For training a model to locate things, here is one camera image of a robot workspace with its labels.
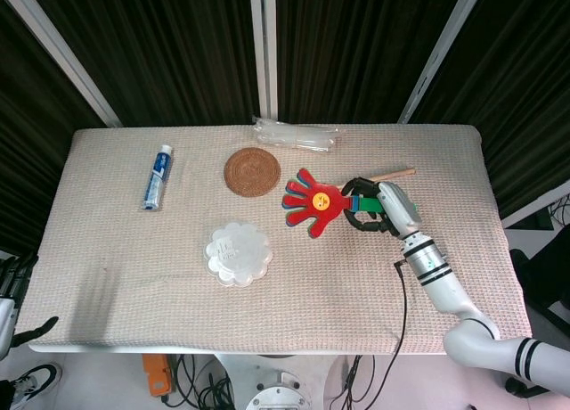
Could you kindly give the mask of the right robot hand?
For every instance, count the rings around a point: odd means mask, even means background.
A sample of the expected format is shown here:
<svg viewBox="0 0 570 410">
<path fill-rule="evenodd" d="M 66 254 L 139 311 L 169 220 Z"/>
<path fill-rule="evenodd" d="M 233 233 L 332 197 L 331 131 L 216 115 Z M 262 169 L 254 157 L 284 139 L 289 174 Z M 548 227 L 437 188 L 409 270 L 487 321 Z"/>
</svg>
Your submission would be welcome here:
<svg viewBox="0 0 570 410">
<path fill-rule="evenodd" d="M 359 231 L 389 232 L 402 241 L 419 231 L 419 213 L 397 184 L 357 177 L 344 185 L 341 194 L 356 202 L 357 207 L 345 209 L 344 214 L 348 223 Z M 382 210 L 367 209 L 362 205 L 363 199 L 373 199 Z"/>
</svg>

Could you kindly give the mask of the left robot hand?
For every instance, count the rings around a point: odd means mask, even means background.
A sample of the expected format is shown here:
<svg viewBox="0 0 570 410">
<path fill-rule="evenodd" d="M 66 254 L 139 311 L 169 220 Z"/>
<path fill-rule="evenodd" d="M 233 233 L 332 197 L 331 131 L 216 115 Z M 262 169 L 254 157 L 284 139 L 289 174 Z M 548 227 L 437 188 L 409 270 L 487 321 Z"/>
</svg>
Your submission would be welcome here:
<svg viewBox="0 0 570 410">
<path fill-rule="evenodd" d="M 58 321 L 59 321 L 58 316 L 52 316 L 36 329 L 14 334 L 11 341 L 11 347 L 17 348 L 29 341 L 42 337 L 43 335 L 51 331 Z"/>
</svg>

